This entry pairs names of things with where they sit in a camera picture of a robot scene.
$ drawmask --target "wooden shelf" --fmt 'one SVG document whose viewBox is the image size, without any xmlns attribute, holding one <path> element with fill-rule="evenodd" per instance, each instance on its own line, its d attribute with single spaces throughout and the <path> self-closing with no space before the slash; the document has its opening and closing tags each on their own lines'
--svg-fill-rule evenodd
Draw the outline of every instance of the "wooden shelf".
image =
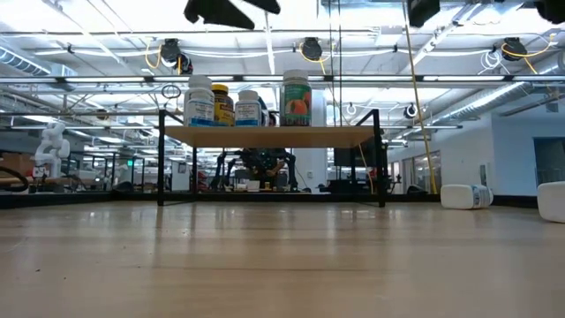
<svg viewBox="0 0 565 318">
<path fill-rule="evenodd" d="M 352 148 L 373 137 L 373 128 L 168 126 L 165 133 L 198 148 Z"/>
</svg>

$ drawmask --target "white pillar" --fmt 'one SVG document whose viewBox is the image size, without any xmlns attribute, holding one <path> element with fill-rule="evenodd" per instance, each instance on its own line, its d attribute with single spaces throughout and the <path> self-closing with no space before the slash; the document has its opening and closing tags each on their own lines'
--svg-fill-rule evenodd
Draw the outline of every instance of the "white pillar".
<svg viewBox="0 0 565 318">
<path fill-rule="evenodd" d="M 326 126 L 326 98 L 323 89 L 312 91 L 312 126 Z M 325 185 L 328 180 L 328 149 L 295 148 L 293 154 L 297 158 L 298 188 L 309 187 L 313 193 L 319 193 L 318 185 Z"/>
</svg>

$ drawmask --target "white robot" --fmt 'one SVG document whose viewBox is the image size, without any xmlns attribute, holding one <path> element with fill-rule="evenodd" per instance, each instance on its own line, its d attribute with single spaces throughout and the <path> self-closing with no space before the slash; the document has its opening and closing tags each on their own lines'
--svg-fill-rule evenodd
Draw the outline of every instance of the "white robot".
<svg viewBox="0 0 565 318">
<path fill-rule="evenodd" d="M 41 168 L 47 164 L 51 164 L 49 177 L 61 177 L 61 158 L 67 158 L 71 152 L 69 141 L 63 139 L 64 124 L 50 123 L 47 128 L 41 133 L 41 144 L 35 151 L 35 167 Z M 51 147 L 48 153 L 45 153 L 47 148 Z"/>
</svg>

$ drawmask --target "wooden floor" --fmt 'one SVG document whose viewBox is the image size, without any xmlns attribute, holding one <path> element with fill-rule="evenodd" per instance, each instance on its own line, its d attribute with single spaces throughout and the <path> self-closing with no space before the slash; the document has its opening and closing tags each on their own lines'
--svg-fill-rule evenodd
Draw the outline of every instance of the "wooden floor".
<svg viewBox="0 0 565 318">
<path fill-rule="evenodd" d="M 0 214 L 2 317 L 565 317 L 565 224 L 436 204 Z"/>
</svg>

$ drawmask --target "white cylinder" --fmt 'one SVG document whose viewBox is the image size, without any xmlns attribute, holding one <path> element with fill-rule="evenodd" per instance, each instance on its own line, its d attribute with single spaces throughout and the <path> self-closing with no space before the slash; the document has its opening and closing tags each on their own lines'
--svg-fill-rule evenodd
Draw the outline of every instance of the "white cylinder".
<svg viewBox="0 0 565 318">
<path fill-rule="evenodd" d="M 185 125 L 209 127 L 214 125 L 214 92 L 212 80 L 203 75 L 192 75 L 185 94 Z"/>
<path fill-rule="evenodd" d="M 259 95 L 252 90 L 239 92 L 236 102 L 236 126 L 257 127 L 261 123 L 261 105 Z"/>
<path fill-rule="evenodd" d="M 493 204 L 493 192 L 484 185 L 444 185 L 441 205 L 444 208 L 488 208 Z"/>
</svg>

